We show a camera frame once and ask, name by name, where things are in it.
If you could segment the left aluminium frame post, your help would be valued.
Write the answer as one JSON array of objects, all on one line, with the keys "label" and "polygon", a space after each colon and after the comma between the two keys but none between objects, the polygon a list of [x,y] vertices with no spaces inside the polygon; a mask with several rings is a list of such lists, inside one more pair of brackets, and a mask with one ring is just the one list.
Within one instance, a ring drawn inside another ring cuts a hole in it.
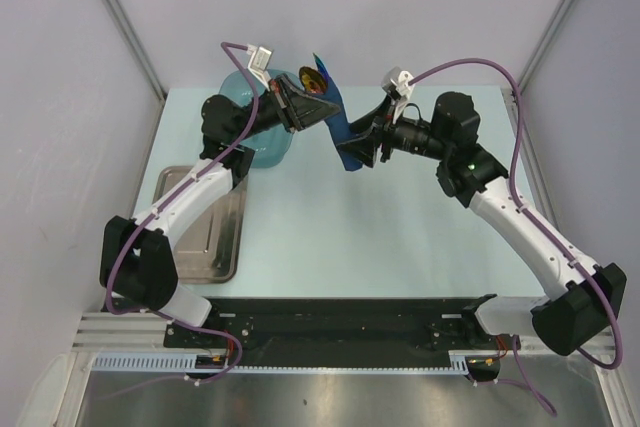
[{"label": "left aluminium frame post", "polygon": [[160,77],[151,62],[149,54],[141,41],[121,0],[101,0],[119,32],[125,46],[140,69],[147,85],[161,104],[164,104],[168,93],[162,86]]}]

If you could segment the metal tray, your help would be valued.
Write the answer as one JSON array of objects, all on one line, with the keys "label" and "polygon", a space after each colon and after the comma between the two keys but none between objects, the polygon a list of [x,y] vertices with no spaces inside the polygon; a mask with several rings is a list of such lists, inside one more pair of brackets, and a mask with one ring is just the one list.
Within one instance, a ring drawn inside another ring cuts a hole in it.
[{"label": "metal tray", "polygon": [[238,264],[247,181],[220,164],[196,179],[203,166],[161,172],[152,204],[161,212],[148,226],[168,239],[184,284],[227,282]]}]

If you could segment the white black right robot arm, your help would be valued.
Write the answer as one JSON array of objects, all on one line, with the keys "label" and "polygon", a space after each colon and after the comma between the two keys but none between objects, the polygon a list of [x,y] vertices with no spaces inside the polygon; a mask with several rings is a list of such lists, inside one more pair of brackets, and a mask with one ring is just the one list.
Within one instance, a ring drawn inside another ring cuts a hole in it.
[{"label": "white black right robot arm", "polygon": [[430,120],[410,119],[386,96],[369,114],[353,122],[339,152],[372,167],[394,151],[437,161],[443,192],[490,225],[534,274],[541,298],[490,296],[461,323],[463,340],[484,348],[498,334],[538,337],[556,354],[582,352],[615,323],[627,277],[615,263],[600,265],[564,238],[512,186],[507,169],[478,141],[480,115],[470,96],[445,92]]}]

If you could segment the iridescent spoon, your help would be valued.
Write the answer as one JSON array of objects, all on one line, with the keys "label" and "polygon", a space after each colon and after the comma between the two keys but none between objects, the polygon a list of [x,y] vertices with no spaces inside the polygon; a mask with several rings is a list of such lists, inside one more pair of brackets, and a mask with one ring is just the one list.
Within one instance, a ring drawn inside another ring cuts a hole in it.
[{"label": "iridescent spoon", "polygon": [[323,75],[308,66],[303,66],[298,71],[299,80],[304,90],[311,94],[324,94],[327,90],[327,82]]}]

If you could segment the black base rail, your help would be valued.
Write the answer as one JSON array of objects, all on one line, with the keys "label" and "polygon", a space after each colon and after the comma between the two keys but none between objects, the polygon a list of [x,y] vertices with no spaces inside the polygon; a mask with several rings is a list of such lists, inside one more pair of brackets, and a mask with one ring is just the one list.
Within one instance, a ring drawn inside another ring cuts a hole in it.
[{"label": "black base rail", "polygon": [[507,336],[485,333],[471,298],[218,298],[206,325],[236,337],[243,367],[426,368],[448,354],[501,354]]}]

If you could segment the aluminium frame post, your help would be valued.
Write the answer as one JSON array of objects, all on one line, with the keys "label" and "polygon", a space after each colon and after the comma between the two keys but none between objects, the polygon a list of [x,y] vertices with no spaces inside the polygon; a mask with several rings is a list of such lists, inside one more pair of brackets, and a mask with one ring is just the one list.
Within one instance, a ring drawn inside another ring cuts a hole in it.
[{"label": "aluminium frame post", "polygon": [[160,77],[151,62],[149,54],[141,41],[121,0],[101,0],[119,32],[125,46],[140,69],[147,85],[161,104],[164,104],[168,93],[162,86]]},{"label": "aluminium frame post", "polygon": [[547,22],[541,37],[536,43],[534,50],[529,56],[525,67],[519,77],[519,86],[524,93],[528,85],[533,80],[537,71],[548,56],[553,43],[559,35],[563,25],[566,23],[569,14],[572,12],[578,0],[559,0],[549,21]]}]

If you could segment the right aluminium frame post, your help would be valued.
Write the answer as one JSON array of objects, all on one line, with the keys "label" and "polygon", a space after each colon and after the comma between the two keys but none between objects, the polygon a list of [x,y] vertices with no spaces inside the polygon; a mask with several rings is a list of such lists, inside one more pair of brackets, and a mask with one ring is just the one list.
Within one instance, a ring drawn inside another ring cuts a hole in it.
[{"label": "right aluminium frame post", "polygon": [[524,93],[528,85],[533,80],[537,71],[548,56],[553,43],[559,35],[563,25],[566,23],[569,14],[572,12],[578,0],[559,0],[549,21],[547,22],[541,37],[536,43],[534,50],[529,56],[525,67],[519,77],[519,86]]}]

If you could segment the iridescent fork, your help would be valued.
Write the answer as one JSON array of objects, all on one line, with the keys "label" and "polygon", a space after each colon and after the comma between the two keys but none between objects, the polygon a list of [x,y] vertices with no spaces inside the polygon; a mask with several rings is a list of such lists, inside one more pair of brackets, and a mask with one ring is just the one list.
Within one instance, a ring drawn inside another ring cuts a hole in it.
[{"label": "iridescent fork", "polygon": [[328,83],[330,75],[328,73],[327,68],[325,67],[325,65],[322,62],[321,58],[316,53],[313,54],[313,58],[314,58],[314,61],[315,61],[315,64],[316,64],[316,70],[323,77],[325,82]]}]

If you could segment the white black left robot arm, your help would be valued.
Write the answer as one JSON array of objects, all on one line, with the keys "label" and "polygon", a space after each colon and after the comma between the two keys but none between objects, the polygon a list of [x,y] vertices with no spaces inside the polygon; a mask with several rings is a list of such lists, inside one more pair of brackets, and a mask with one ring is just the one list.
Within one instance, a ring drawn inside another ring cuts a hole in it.
[{"label": "white black left robot arm", "polygon": [[240,106],[216,94],[204,101],[203,150],[197,163],[171,190],[130,219],[113,217],[105,226],[99,280],[109,295],[186,324],[197,345],[214,344],[220,321],[212,305],[182,286],[174,249],[190,226],[248,175],[254,152],[242,141],[273,127],[300,132],[343,112],[334,81],[321,78],[307,90],[281,74]]}]

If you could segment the blue paper napkin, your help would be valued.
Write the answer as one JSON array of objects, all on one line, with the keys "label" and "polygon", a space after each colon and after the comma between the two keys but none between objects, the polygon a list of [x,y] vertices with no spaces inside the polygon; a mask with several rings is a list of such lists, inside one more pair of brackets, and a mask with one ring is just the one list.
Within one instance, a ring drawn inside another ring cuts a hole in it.
[{"label": "blue paper napkin", "polygon": [[338,152],[344,169],[347,172],[354,172],[361,169],[363,164],[358,159],[338,149],[338,145],[350,140],[353,137],[353,134],[347,120],[343,98],[339,88],[331,77],[327,80],[326,92],[322,95],[318,95],[318,98],[335,103],[340,107],[340,112],[338,114],[325,119],[324,122],[329,129],[332,142]]}]

